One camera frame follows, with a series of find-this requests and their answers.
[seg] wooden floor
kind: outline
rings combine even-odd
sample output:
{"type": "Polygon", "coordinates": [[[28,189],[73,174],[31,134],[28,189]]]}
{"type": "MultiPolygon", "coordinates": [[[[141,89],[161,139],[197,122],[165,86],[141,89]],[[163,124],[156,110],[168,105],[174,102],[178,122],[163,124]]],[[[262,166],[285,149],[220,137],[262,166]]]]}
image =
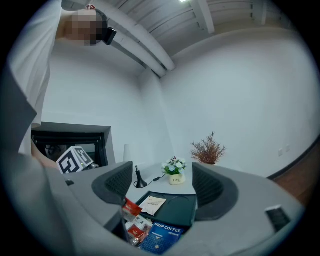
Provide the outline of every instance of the wooden floor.
{"type": "Polygon", "coordinates": [[[283,175],[273,181],[307,206],[313,193],[313,188],[318,181],[320,170],[320,142],[283,175]]]}

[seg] ceiling beam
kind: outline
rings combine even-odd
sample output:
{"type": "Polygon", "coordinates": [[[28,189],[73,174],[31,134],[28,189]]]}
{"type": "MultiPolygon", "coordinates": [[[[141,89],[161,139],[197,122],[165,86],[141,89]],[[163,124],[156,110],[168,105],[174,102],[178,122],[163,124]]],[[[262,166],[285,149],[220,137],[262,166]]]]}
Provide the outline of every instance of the ceiling beam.
{"type": "Polygon", "coordinates": [[[207,0],[191,0],[190,4],[200,28],[207,30],[209,34],[213,34],[215,32],[215,26],[207,0]]]}
{"type": "Polygon", "coordinates": [[[252,18],[258,25],[265,25],[267,20],[267,0],[252,1],[252,18]]]}

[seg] white pot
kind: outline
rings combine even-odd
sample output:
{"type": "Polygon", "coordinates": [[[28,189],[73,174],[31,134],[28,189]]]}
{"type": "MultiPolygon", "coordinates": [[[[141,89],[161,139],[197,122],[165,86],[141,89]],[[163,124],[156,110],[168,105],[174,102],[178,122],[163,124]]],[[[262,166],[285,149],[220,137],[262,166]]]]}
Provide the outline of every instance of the white pot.
{"type": "Polygon", "coordinates": [[[171,185],[179,185],[179,184],[185,183],[185,181],[186,181],[185,174],[169,175],[169,183],[171,185]]]}

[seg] potted flower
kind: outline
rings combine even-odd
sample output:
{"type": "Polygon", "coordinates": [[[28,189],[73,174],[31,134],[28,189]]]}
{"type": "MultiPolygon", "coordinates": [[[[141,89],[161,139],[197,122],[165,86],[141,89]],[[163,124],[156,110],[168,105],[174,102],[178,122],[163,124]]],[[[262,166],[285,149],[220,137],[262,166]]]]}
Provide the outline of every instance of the potted flower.
{"type": "Polygon", "coordinates": [[[176,157],[169,159],[166,163],[162,164],[163,172],[169,175],[169,183],[171,185],[179,185],[186,181],[186,167],[186,160],[176,157]]]}
{"type": "Polygon", "coordinates": [[[215,165],[218,162],[219,158],[221,158],[226,151],[225,146],[220,146],[214,140],[215,133],[212,132],[206,139],[202,139],[201,142],[191,143],[194,147],[191,150],[191,155],[193,159],[198,160],[201,163],[215,165]]]}

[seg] red dried branches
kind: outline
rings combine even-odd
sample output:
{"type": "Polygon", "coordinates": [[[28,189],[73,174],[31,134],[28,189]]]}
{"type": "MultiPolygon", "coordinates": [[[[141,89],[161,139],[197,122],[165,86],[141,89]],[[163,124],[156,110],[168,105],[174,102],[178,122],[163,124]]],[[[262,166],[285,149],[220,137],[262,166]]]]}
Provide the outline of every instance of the red dried branches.
{"type": "Polygon", "coordinates": [[[206,137],[206,140],[202,139],[199,143],[191,143],[195,149],[191,150],[193,159],[198,160],[204,164],[214,165],[220,157],[225,153],[226,147],[220,147],[220,144],[214,141],[215,133],[206,137]]]}

